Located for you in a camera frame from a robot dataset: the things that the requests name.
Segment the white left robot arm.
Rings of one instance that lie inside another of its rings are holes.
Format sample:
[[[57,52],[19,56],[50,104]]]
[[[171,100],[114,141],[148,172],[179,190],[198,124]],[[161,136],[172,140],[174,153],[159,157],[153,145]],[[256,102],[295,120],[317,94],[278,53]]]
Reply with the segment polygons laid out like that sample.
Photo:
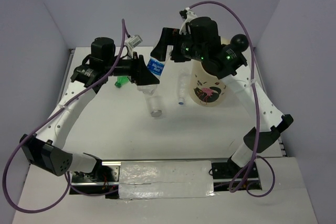
[[[80,114],[107,83],[109,76],[126,76],[139,91],[147,95],[154,93],[159,79],[149,70],[144,57],[134,51],[141,42],[139,35],[128,35],[122,45],[128,52],[121,57],[115,55],[111,38],[98,37],[93,41],[90,54],[74,69],[68,88],[48,122],[20,140],[31,164],[56,176],[80,172],[93,182],[102,177],[107,168],[100,158],[87,153],[66,152],[64,146]]]

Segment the green plastic bottle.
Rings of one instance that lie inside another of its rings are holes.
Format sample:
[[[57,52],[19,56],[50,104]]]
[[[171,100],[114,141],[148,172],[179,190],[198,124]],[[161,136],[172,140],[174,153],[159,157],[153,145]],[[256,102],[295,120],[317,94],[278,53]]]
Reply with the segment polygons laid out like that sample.
[[[117,76],[117,80],[115,82],[115,86],[117,88],[121,88],[122,86],[124,86],[125,84],[129,83],[130,79],[128,76]]]

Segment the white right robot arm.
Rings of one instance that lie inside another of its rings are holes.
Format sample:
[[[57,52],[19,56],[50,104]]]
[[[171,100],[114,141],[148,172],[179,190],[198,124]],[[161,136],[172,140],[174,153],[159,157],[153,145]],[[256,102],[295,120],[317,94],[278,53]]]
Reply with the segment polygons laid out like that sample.
[[[229,173],[240,177],[257,153],[280,138],[293,123],[293,117],[277,109],[254,79],[252,65],[243,55],[251,47],[246,35],[237,34],[228,44],[222,44],[217,23],[209,17],[198,17],[186,21],[181,29],[164,27],[150,56],[164,62],[168,46],[173,47],[172,61],[198,61],[207,74],[224,82],[255,120],[255,127],[244,136],[243,144],[229,159]]]

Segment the clear bottle with blue label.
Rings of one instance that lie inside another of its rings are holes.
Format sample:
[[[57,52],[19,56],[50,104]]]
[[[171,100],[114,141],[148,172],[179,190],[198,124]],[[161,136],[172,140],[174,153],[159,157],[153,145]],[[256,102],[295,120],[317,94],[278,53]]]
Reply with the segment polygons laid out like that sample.
[[[149,61],[147,63],[147,69],[158,79],[160,80],[160,77],[163,73],[165,64],[170,59],[170,55],[172,52],[173,46],[168,46],[166,51],[166,56],[164,61],[158,61],[154,57],[150,56]],[[138,86],[137,89],[141,92],[143,92],[146,95],[153,95],[155,91],[157,90],[158,84],[150,84],[146,86]]]

